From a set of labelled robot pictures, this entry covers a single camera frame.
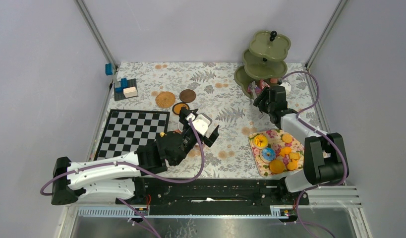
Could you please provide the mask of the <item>pink strawberry cake slice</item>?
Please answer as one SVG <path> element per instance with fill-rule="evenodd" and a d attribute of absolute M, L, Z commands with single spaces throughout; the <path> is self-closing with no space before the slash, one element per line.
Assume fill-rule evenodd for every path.
<path fill-rule="evenodd" d="M 261 91 L 264 90 L 264 88 L 269 88 L 269 87 L 270 87 L 270 85 L 267 82 L 265 82 L 264 80 L 259 81 L 259 88 Z"/>

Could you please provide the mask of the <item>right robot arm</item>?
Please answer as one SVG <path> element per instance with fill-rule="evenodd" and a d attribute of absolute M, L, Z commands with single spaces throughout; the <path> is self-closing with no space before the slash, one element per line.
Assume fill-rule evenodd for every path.
<path fill-rule="evenodd" d="M 283 179 L 277 198 L 283 204 L 296 199 L 296 192 L 322 185 L 340 185 L 348 175 L 344 141 L 338 133 L 315 129 L 288 108 L 283 86 L 266 87 L 255 99 L 254 106 L 266 113 L 278 129 L 289 133 L 304 146 L 302 171 Z"/>

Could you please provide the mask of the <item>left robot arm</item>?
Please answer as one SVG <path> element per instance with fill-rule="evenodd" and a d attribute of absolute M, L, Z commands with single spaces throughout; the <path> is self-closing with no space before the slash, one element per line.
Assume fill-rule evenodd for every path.
<path fill-rule="evenodd" d="M 68 157 L 56 160 L 53 178 L 40 190 L 44 196 L 51 197 L 52 205 L 67 205 L 79 200 L 91 199 L 130 199 L 139 204 L 146 199 L 143 187 L 135 185 L 133 178 L 152 176 L 173 183 L 188 183 L 196 180 L 202 173 L 205 163 L 204 149 L 211 147 L 219 136 L 219 127 L 207 135 L 212 119 L 197 110 L 181 109 L 179 123 L 182 132 L 161 131 L 153 139 L 139 145 L 135 151 L 119 153 L 111 158 L 89 162 L 73 162 Z M 160 176 L 168 166 L 177 166 L 195 145 L 201 153 L 201 166 L 197 174 L 185 180 Z M 45 188 L 51 185 L 47 194 Z"/>

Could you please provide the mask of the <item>purple candy packet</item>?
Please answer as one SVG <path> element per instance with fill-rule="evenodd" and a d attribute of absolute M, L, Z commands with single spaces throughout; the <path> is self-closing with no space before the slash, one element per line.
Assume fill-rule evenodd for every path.
<path fill-rule="evenodd" d="M 247 89 L 252 99 L 256 99 L 260 94 L 260 88 L 257 86 L 256 82 L 253 81 L 248 85 Z"/>

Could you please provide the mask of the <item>metal tongs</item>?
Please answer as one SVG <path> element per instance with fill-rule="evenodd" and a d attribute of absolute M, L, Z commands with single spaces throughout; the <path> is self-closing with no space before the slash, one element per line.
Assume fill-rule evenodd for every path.
<path fill-rule="evenodd" d="M 253 105 L 262 113 L 265 111 L 265 99 L 268 96 L 268 90 L 268 88 L 264 88 L 253 103 Z"/>

